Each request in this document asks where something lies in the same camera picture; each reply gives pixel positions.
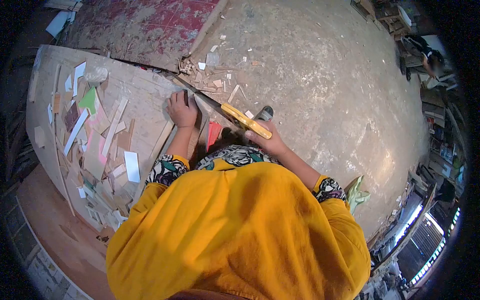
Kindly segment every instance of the wooden workbench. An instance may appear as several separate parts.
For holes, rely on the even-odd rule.
[[[28,136],[46,173],[60,193],[71,202],[72,212],[79,214],[97,231],[100,231],[103,226],[91,219],[85,207],[87,201],[85,198],[80,198],[77,190],[78,182],[75,184],[74,179],[78,178],[80,172],[78,145],[74,144],[71,150],[71,152],[77,153],[77,160],[74,157],[73,162],[68,162],[63,155],[64,143],[58,138],[62,127],[65,129],[63,116],[69,107],[67,105],[69,101],[64,99],[64,83],[74,67],[84,60],[86,60],[87,68],[97,66],[108,70],[107,79],[97,87],[97,91],[109,119],[113,117],[122,98],[128,99],[120,121],[125,121],[128,129],[131,120],[135,119],[130,151],[138,154],[141,178],[148,174],[152,165],[152,156],[156,157],[164,140],[172,130],[173,123],[165,112],[166,99],[172,92],[179,91],[180,87],[154,72],[97,54],[48,45],[42,45],[38,49],[27,101],[26,130]],[[60,72],[58,73],[58,84],[55,84],[58,65]],[[61,96],[60,112],[56,114],[53,121],[53,124],[56,124],[58,159],[55,151],[54,128],[49,123],[47,112],[47,107],[52,102],[55,86],[58,86],[57,92]],[[81,97],[79,91],[77,103]],[[41,148],[35,143],[34,128],[37,126],[41,126],[45,133],[45,146]],[[134,198],[138,184],[129,181],[123,187],[126,194]]]

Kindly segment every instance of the yellow top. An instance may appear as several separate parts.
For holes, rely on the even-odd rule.
[[[236,168],[216,159],[214,170],[186,172],[168,188],[149,183],[107,250],[119,300],[188,288],[350,300],[369,275],[363,232],[345,203],[319,203],[295,174],[269,162]]]

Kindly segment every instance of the red object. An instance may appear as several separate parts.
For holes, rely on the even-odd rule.
[[[211,145],[215,144],[216,139],[220,134],[220,131],[222,131],[222,125],[218,124],[217,122],[210,122],[210,124],[208,124],[207,152],[208,148],[210,148]]]

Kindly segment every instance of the concrete floor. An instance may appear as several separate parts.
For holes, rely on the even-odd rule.
[[[362,189],[372,196],[354,216],[368,238],[397,208],[408,170],[427,154],[428,132],[418,78],[406,81],[393,39],[349,3],[230,1],[193,60],[204,61],[226,35],[221,49],[234,49],[223,50],[220,64],[248,57],[239,65],[248,100],[232,104],[254,114],[271,105],[287,145],[343,187],[365,175]]]

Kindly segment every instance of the black shoe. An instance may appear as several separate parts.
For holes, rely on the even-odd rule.
[[[402,72],[402,75],[407,74],[407,66],[403,57],[400,57],[400,72]]]
[[[410,72],[410,69],[407,68],[407,71],[406,71],[406,77],[407,77],[407,81],[410,81],[410,79],[412,78],[412,73]]]
[[[265,106],[260,112],[253,118],[254,120],[270,121],[273,118],[273,108],[269,105]]]

